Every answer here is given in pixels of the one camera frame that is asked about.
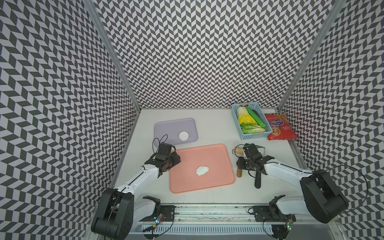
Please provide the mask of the wooden dough roller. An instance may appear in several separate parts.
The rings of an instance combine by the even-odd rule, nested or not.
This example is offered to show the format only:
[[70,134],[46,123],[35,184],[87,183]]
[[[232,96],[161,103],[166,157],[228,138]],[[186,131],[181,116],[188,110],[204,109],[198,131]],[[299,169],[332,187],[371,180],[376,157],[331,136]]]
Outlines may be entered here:
[[243,158],[244,157],[244,151],[243,151],[243,144],[240,144],[238,146],[236,146],[234,149],[233,149],[233,155],[237,158],[237,161],[236,161],[236,165],[237,165],[237,173],[236,173],[236,176],[238,178],[241,178],[242,177],[242,174],[243,174],[243,170],[241,169],[241,167],[239,166],[240,164],[240,158]]

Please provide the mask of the pink tray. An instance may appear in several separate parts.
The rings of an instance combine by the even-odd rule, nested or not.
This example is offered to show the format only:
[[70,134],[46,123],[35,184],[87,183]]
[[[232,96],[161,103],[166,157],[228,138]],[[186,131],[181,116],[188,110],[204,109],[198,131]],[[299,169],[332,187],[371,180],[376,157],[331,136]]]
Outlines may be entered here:
[[235,173],[223,144],[177,150],[181,162],[170,170],[174,194],[231,185]]

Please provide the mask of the white dough piece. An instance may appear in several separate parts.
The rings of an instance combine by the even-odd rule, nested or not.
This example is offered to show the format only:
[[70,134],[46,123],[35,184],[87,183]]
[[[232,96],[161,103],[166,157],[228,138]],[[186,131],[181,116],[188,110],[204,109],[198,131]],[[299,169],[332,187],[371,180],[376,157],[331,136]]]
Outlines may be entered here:
[[199,166],[199,167],[196,169],[196,174],[197,174],[198,176],[202,176],[202,175],[206,174],[209,170],[210,170],[210,168],[207,167],[207,166]]

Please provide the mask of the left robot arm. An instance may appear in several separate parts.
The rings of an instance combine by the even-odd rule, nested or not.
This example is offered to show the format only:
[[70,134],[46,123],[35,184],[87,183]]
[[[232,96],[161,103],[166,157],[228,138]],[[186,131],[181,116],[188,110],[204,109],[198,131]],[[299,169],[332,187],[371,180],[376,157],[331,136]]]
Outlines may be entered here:
[[141,166],[141,170],[118,188],[107,188],[101,196],[94,215],[91,232],[104,239],[124,240],[134,224],[151,218],[154,224],[144,229],[154,231],[166,214],[161,211],[161,200],[141,193],[163,173],[181,162],[175,146],[159,143],[158,150]]

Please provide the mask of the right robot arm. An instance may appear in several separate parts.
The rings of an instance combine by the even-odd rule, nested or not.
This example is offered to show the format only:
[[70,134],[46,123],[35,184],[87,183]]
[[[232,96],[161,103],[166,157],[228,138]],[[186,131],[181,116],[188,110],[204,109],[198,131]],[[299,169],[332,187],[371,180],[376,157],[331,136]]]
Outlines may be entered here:
[[255,144],[241,145],[243,155],[238,157],[237,167],[249,173],[255,172],[254,186],[260,189],[262,176],[283,180],[302,191],[301,196],[279,195],[269,202],[268,214],[272,221],[288,219],[296,214],[312,216],[327,224],[347,210],[349,201],[325,170],[310,172],[277,161],[272,156],[263,156]]

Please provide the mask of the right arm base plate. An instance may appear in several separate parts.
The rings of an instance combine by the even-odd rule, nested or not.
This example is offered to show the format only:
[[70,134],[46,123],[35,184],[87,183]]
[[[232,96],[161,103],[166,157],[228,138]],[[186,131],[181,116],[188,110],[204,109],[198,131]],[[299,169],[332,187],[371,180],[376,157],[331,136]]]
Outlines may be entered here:
[[296,222],[295,215],[285,215],[274,206],[252,206],[249,214],[255,217],[256,222]]

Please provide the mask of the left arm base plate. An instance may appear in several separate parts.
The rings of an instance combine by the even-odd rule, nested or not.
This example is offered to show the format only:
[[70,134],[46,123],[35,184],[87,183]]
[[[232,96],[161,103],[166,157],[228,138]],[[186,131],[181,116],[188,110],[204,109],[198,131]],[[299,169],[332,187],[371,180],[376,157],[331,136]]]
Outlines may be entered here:
[[175,219],[175,212],[176,206],[164,205],[161,206],[159,210],[155,210],[155,213],[151,216],[142,219],[141,222],[154,223],[159,216],[163,217],[162,222],[173,222]]

